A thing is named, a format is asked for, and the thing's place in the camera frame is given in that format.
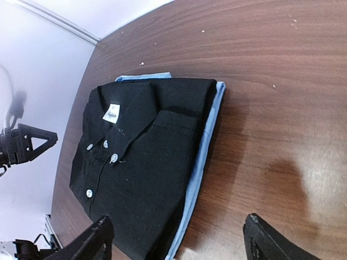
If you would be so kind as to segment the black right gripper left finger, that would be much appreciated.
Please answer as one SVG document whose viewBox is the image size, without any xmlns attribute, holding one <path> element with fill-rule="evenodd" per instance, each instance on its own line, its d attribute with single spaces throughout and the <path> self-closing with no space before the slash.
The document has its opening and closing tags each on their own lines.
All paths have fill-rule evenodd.
<svg viewBox="0 0 347 260">
<path fill-rule="evenodd" d="M 63 249 L 45 259 L 112 259 L 114 229 L 108 215 L 100 217 Z"/>
</svg>

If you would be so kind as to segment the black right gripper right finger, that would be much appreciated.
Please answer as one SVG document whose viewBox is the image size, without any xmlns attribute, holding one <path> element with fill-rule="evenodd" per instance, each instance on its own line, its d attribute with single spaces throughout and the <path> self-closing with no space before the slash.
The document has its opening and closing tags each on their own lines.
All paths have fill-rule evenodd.
<svg viewBox="0 0 347 260">
<path fill-rule="evenodd" d="M 248 259 L 319 259 L 290 242 L 256 213 L 246 217 L 243 236 Z"/>
</svg>

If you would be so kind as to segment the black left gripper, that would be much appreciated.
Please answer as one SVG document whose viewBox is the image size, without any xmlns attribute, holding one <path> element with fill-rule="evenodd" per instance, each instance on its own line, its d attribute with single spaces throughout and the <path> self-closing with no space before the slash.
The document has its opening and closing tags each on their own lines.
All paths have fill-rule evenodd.
<svg viewBox="0 0 347 260">
<path fill-rule="evenodd" d="M 17 129 L 5 128 L 1 133 L 1 167 L 33 161 L 57 141 L 57 133 L 21 123 Z"/>
</svg>

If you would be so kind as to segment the black long sleeve shirt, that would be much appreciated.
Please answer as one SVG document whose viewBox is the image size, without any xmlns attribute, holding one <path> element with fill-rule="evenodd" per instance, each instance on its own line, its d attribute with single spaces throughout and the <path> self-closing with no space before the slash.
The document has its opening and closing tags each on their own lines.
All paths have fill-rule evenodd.
<svg viewBox="0 0 347 260">
<path fill-rule="evenodd" d="M 94 88 L 69 187 L 91 220 L 108 215 L 131 259 L 164 259 L 213 99 L 213 79 L 148 79 Z"/>
</svg>

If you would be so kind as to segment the light blue shirt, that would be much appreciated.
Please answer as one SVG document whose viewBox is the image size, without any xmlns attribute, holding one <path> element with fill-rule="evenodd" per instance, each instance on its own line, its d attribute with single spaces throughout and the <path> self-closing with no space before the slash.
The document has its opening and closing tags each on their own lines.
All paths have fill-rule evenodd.
<svg viewBox="0 0 347 260">
<path fill-rule="evenodd" d="M 158 113 L 129 144 L 120 133 L 109 141 L 115 163 L 103 170 L 114 223 L 114 245 L 130 259 L 172 259 L 191 218 L 224 84 L 173 78 L 169 73 L 117 78 L 150 83 Z"/>
</svg>

